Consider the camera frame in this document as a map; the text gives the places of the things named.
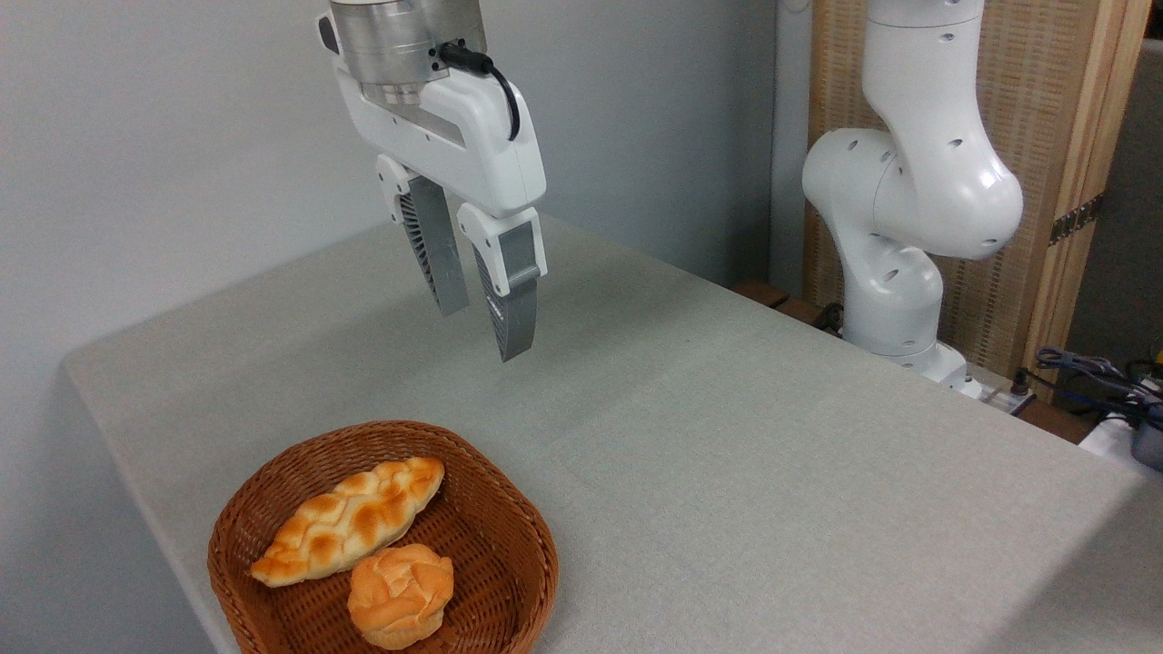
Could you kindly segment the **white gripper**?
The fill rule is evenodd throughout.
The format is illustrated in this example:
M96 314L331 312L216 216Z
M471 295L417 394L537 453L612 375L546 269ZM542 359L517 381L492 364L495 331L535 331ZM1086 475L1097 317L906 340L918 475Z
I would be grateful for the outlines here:
M404 227L441 314L469 306L445 189L465 200L457 223L473 248L500 360L528 351L547 273L540 216L529 208L547 190L531 116L519 88L441 58L448 43L486 51L481 14L321 14L317 33L354 128L381 152L374 172L391 223Z

